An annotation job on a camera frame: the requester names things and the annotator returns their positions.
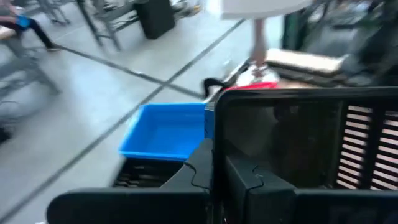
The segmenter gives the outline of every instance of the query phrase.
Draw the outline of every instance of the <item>person's leg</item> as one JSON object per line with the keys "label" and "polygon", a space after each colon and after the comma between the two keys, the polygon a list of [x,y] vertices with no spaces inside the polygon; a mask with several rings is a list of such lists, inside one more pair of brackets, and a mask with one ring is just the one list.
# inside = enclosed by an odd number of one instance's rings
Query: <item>person's leg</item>
{"label": "person's leg", "polygon": [[41,26],[34,19],[29,19],[28,28],[34,30],[34,32],[37,34],[37,36],[39,36],[40,40],[43,42],[46,48],[52,49],[55,47],[49,37],[44,33]]}

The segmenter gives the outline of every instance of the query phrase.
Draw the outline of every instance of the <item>metal chair leg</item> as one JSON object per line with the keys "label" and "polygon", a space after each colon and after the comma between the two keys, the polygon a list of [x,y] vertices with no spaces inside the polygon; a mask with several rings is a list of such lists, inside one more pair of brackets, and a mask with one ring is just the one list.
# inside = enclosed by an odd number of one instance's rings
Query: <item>metal chair leg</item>
{"label": "metal chair leg", "polygon": [[108,30],[109,35],[111,36],[114,46],[116,47],[117,50],[121,50],[119,40],[116,37],[115,29],[112,27],[111,23],[106,19],[103,19],[102,21],[105,24],[105,27]]}

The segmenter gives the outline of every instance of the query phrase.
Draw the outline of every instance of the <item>vent slats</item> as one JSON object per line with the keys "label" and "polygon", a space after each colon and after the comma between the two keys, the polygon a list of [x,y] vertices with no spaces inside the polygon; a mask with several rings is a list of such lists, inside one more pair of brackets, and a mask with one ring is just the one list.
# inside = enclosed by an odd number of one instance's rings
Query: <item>vent slats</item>
{"label": "vent slats", "polygon": [[349,166],[350,169],[359,171],[362,169],[362,165],[357,162],[351,162],[346,159],[340,159],[340,163]]}
{"label": "vent slats", "polygon": [[361,174],[358,171],[349,169],[347,167],[339,166],[339,173],[347,175],[348,177],[352,177],[357,179],[358,177],[361,177]]}
{"label": "vent slats", "polygon": [[358,130],[369,130],[369,125],[366,124],[358,124],[356,122],[347,121],[346,125],[352,128],[356,128]]}
{"label": "vent slats", "polygon": [[343,180],[351,185],[359,184],[359,180],[357,178],[350,177],[348,175],[343,174],[342,172],[339,172],[337,176],[339,177],[340,180]]}
{"label": "vent slats", "polygon": [[397,190],[398,183],[398,113],[386,111],[380,134],[372,187]]}
{"label": "vent slats", "polygon": [[384,190],[397,190],[397,186],[388,184],[384,181],[381,181],[379,179],[372,179],[372,185],[379,188],[379,189],[384,189]]}
{"label": "vent slats", "polygon": [[359,153],[359,154],[364,154],[364,152],[365,152],[364,149],[361,149],[361,148],[359,148],[359,147],[353,146],[353,145],[351,145],[351,144],[348,143],[348,142],[344,143],[342,147],[343,147],[344,149],[348,149],[348,150],[350,150],[350,151],[357,152],[357,153]]}
{"label": "vent slats", "polygon": [[353,189],[353,190],[356,189],[355,186],[353,186],[353,185],[351,185],[351,184],[347,184],[346,182],[344,182],[344,181],[342,181],[342,180],[337,180],[336,182],[337,182],[338,185],[340,185],[340,186],[342,186],[342,187],[344,187],[344,188]]}
{"label": "vent slats", "polygon": [[385,165],[387,165],[389,167],[393,167],[395,169],[398,169],[398,164],[396,164],[395,162],[390,162],[390,161],[388,161],[386,159],[388,159],[388,158],[386,158],[385,156],[377,155],[376,162],[381,163],[381,164],[385,164]]}
{"label": "vent slats", "polygon": [[385,120],[386,129],[398,131],[398,121]]}
{"label": "vent slats", "polygon": [[387,134],[385,132],[393,132],[394,130],[388,130],[388,129],[383,129],[383,132],[381,134],[381,138],[383,138],[383,141],[386,141],[387,143],[393,144],[393,145],[398,145],[398,136],[393,135],[393,134]]}
{"label": "vent slats", "polygon": [[357,131],[359,133],[364,133],[364,134],[368,135],[369,130],[366,127],[367,127],[367,125],[346,122],[345,130]]}
{"label": "vent slats", "polygon": [[384,152],[389,152],[398,156],[398,149],[392,149],[390,147],[379,146],[379,150]]}
{"label": "vent slats", "polygon": [[368,124],[369,124],[369,121],[364,121],[362,119],[354,119],[354,118],[349,118],[349,117],[346,118],[346,121],[347,122],[356,123],[356,124],[362,124],[362,125],[365,125],[365,126],[368,126]]}
{"label": "vent slats", "polygon": [[391,166],[388,166],[385,164],[381,164],[380,162],[375,163],[374,166],[376,167],[375,170],[379,170],[379,171],[387,173],[387,174],[390,173],[391,175],[395,175],[395,176],[398,174],[398,168],[391,167]]}
{"label": "vent slats", "polygon": [[[398,190],[398,112],[385,111],[384,118],[378,116],[372,121],[373,111],[374,108],[348,106],[336,179],[342,188]],[[377,149],[370,149],[374,143],[378,144]]]}
{"label": "vent slats", "polygon": [[372,187],[378,188],[380,190],[394,190],[389,187],[386,187],[386,183],[384,183],[381,180],[377,180],[377,179],[372,179]]}
{"label": "vent slats", "polygon": [[357,156],[354,152],[341,152],[341,156],[351,162],[362,162],[363,158],[361,156]]}
{"label": "vent slats", "polygon": [[357,189],[360,184],[371,113],[371,108],[348,106],[336,181],[343,188]]}
{"label": "vent slats", "polygon": [[394,185],[398,181],[397,177],[394,177],[393,175],[389,175],[389,174],[386,174],[386,173],[383,173],[383,172],[379,172],[379,171],[376,171],[376,170],[374,171],[373,174],[375,175],[375,177],[377,179],[383,180],[386,183],[389,183],[389,184],[392,184],[392,185]]}
{"label": "vent slats", "polygon": [[348,110],[351,111],[351,113],[362,112],[362,113],[369,114],[369,113],[373,112],[373,110],[371,108],[366,108],[363,106],[348,106]]}

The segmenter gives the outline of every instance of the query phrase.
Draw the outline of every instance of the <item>white object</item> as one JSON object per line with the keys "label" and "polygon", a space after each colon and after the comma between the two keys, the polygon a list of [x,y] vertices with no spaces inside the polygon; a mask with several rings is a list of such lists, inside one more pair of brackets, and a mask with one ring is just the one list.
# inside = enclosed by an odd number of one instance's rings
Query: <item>white object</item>
{"label": "white object", "polygon": [[258,19],[288,14],[313,0],[207,0],[207,10],[221,19]]}
{"label": "white object", "polygon": [[247,71],[244,73],[240,74],[238,77],[238,80],[236,80],[236,85],[237,86],[247,86],[253,83],[259,83],[259,82],[279,82],[280,78],[278,74],[276,74],[275,71],[273,71],[270,68],[264,68],[263,76],[260,77],[260,80],[254,76],[254,69],[256,69],[255,65],[252,65],[248,68]]}

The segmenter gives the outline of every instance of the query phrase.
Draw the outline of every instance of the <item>table leg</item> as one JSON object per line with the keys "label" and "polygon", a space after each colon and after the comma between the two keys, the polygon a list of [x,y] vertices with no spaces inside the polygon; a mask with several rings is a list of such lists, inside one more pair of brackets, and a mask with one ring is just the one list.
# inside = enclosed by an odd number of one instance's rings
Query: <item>table leg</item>
{"label": "table leg", "polygon": [[84,0],[77,0],[77,6],[78,6],[80,12],[83,14],[83,17],[85,18],[85,21],[86,21],[88,27],[90,28],[91,33],[94,35],[94,38],[96,39],[98,45],[103,46],[103,43],[102,43],[100,37],[98,37],[98,35],[97,35],[97,29],[94,26],[93,22],[91,21],[89,15],[87,13]]}

